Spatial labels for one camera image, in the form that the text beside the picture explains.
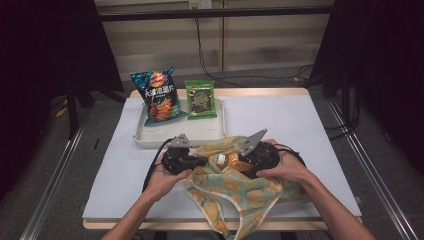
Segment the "person's right hand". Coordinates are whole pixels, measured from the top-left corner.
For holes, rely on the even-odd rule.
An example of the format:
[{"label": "person's right hand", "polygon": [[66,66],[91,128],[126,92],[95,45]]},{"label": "person's right hand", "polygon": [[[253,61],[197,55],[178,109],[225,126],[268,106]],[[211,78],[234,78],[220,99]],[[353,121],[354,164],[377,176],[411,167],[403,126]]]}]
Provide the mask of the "person's right hand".
[{"label": "person's right hand", "polygon": [[[274,139],[265,140],[264,142],[271,145],[279,144]],[[283,146],[276,145],[275,147],[277,149],[284,149]],[[310,173],[309,170],[292,154],[284,151],[279,152],[279,154],[280,162],[275,168],[258,171],[256,176],[279,177],[283,180],[303,183]]]}]

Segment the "green snack package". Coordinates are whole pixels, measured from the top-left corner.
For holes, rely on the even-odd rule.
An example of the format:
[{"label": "green snack package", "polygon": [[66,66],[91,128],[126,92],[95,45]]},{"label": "green snack package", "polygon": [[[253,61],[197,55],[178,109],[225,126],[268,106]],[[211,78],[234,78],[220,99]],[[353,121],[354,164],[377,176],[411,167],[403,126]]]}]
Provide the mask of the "green snack package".
[{"label": "green snack package", "polygon": [[188,119],[216,118],[214,81],[187,80]]}]

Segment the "person's left hand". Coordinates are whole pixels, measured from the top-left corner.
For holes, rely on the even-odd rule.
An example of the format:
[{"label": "person's left hand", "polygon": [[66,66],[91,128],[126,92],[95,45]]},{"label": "person's left hand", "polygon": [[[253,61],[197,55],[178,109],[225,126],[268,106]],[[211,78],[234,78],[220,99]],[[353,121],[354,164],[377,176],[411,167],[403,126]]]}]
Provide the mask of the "person's left hand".
[{"label": "person's left hand", "polygon": [[177,182],[187,178],[192,172],[191,169],[187,169],[178,175],[173,175],[166,171],[162,164],[160,164],[162,157],[163,154],[157,159],[156,164],[159,165],[153,170],[145,191],[146,193],[152,194],[155,201],[159,201],[163,196],[168,194]]}]

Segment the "blue chip bag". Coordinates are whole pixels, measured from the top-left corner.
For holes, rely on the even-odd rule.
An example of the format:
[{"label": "blue chip bag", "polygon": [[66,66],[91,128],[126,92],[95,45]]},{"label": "blue chip bag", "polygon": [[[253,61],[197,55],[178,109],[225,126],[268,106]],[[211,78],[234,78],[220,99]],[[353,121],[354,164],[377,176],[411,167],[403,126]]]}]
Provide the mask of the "blue chip bag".
[{"label": "blue chip bag", "polygon": [[172,79],[174,68],[163,72],[133,72],[131,79],[147,106],[144,126],[187,115],[181,111],[177,89]]}]

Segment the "hand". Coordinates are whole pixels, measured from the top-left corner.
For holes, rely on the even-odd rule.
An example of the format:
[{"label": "hand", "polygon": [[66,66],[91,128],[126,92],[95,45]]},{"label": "hand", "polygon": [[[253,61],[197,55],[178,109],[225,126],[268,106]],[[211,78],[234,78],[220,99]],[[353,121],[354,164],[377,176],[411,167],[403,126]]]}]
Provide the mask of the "hand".
[{"label": "hand", "polygon": [[[277,149],[284,149],[283,146],[276,145],[278,142],[274,139],[265,140],[264,142],[275,145]],[[275,168],[258,171],[256,176],[279,177],[287,181],[302,183],[304,178],[310,173],[309,170],[292,154],[284,151],[279,152],[279,154],[280,162]]]},{"label": "hand", "polygon": [[163,196],[168,194],[177,182],[187,178],[192,172],[191,169],[187,169],[178,175],[173,175],[162,166],[162,157],[163,154],[156,160],[157,166],[153,170],[145,191],[146,194],[151,194],[155,201],[159,201]]}]

